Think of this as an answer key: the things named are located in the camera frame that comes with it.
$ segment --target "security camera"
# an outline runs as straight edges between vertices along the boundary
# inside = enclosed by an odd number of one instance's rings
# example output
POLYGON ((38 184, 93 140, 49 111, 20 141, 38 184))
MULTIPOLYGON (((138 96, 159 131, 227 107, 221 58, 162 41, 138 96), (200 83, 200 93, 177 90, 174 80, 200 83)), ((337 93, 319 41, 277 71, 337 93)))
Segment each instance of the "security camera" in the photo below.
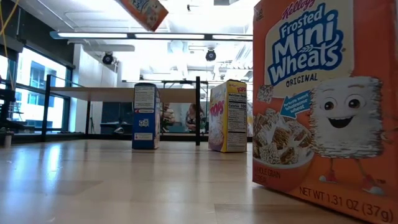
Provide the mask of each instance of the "security camera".
POLYGON ((214 49, 209 49, 206 53, 206 60, 208 62, 212 62, 214 60, 216 60, 216 52, 214 51, 214 49))
POLYGON ((112 65, 114 57, 112 56, 112 52, 105 52, 105 56, 102 58, 102 62, 105 65, 112 65))

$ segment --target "ceiling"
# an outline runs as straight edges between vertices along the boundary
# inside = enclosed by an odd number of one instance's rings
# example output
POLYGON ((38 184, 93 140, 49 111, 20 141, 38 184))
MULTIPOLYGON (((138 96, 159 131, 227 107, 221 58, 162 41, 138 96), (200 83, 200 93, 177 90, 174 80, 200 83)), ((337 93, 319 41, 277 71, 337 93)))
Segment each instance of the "ceiling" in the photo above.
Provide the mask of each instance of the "ceiling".
MULTIPOLYGON (((257 0, 166 0, 169 11, 156 32, 252 34, 252 12, 257 0)), ((146 32, 117 0, 21 0, 20 6, 55 30, 62 32, 146 32)), ((85 50, 94 45, 133 45, 135 52, 115 52, 119 60, 134 60, 141 74, 170 73, 185 75, 210 71, 210 77, 228 69, 252 67, 251 42, 166 40, 85 40, 85 50), (207 62, 205 54, 214 49, 217 58, 207 62)), ((94 52, 101 57, 104 52, 94 52)))

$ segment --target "blue label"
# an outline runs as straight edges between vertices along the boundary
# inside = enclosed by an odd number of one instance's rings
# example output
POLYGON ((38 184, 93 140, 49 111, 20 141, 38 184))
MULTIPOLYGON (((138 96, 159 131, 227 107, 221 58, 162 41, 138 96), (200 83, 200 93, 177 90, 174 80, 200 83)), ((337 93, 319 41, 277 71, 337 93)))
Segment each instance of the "blue label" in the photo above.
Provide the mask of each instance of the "blue label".
POLYGON ((300 72, 333 70, 342 60, 343 32, 337 29, 338 11, 325 13, 322 3, 279 29, 280 40, 272 46, 273 64, 268 75, 273 86, 300 72))
POLYGON ((280 115, 296 118, 296 114, 310 109, 310 102, 310 90, 295 95, 290 99, 286 96, 282 109, 280 110, 280 115))

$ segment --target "white wall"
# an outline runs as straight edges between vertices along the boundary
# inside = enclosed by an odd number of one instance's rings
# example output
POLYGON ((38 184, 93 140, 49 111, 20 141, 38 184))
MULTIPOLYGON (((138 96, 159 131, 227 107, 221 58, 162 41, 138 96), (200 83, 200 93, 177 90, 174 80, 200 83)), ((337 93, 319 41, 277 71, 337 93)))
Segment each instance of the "white wall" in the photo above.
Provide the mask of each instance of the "white wall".
MULTIPOLYGON (((75 44, 73 64, 76 69, 73 71, 72 82, 86 87, 116 87, 118 74, 99 63, 95 58, 83 50, 81 44, 75 44)), ((101 132, 102 102, 91 102, 91 113, 94 122, 95 133, 101 132)), ((86 128, 87 102, 72 99, 70 104, 69 130, 85 132, 86 128)))

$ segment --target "cereal box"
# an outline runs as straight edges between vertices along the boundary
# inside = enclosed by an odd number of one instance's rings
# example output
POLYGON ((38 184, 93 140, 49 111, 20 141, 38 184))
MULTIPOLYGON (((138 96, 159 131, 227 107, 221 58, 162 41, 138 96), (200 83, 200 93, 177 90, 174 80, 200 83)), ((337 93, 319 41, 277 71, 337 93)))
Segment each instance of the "cereal box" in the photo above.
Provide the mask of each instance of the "cereal box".
POLYGON ((227 81, 211 89, 209 149, 220 152, 247 151, 247 88, 227 81))
POLYGON ((395 0, 254 8, 253 181, 398 223, 395 0))
POLYGON ((169 13, 158 0, 118 0, 146 30, 155 31, 169 13))

